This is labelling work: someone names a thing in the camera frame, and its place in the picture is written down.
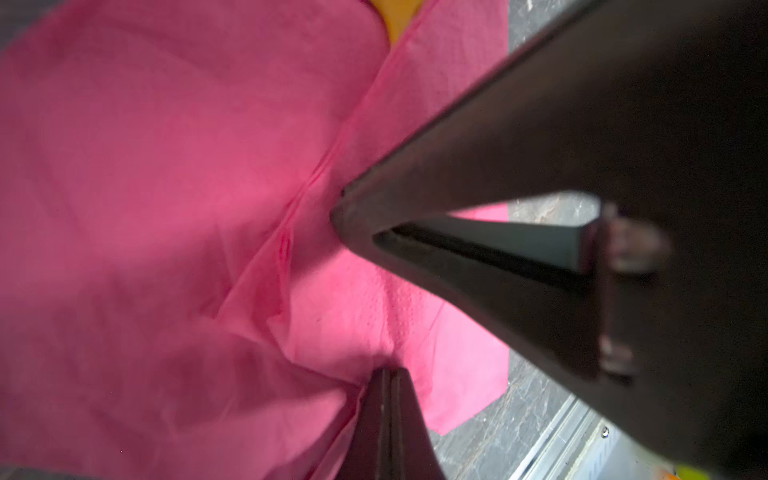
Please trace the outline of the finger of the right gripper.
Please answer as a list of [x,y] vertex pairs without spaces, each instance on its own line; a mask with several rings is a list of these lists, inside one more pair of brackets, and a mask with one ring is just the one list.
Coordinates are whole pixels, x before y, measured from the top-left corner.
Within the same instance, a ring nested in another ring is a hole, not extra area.
[[331,219],[646,448],[766,472],[765,2],[576,3]]

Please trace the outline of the magenta paper napkin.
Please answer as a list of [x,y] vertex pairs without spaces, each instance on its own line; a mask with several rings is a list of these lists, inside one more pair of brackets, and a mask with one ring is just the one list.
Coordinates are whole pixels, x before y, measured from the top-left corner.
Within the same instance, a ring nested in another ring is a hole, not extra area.
[[321,479],[372,372],[428,427],[508,351],[346,250],[343,187],[507,52],[502,1],[69,1],[1,55],[1,461]]

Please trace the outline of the yellow plastic spoon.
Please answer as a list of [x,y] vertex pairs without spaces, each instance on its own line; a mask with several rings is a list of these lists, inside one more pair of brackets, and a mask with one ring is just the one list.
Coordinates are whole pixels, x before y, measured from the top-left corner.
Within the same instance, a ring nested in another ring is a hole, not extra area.
[[397,43],[417,15],[423,0],[370,0],[384,23],[391,45]]

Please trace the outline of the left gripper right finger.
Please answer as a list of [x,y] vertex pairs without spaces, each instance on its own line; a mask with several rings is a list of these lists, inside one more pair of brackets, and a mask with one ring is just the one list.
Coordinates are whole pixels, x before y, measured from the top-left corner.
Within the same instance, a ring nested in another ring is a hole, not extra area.
[[390,383],[392,479],[445,479],[434,453],[410,373],[394,370]]

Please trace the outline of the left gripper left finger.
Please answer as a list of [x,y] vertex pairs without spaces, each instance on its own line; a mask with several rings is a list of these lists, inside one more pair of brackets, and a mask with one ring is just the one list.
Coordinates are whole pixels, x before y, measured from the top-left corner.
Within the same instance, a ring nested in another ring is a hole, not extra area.
[[373,373],[337,480],[391,478],[391,383],[390,370],[379,369]]

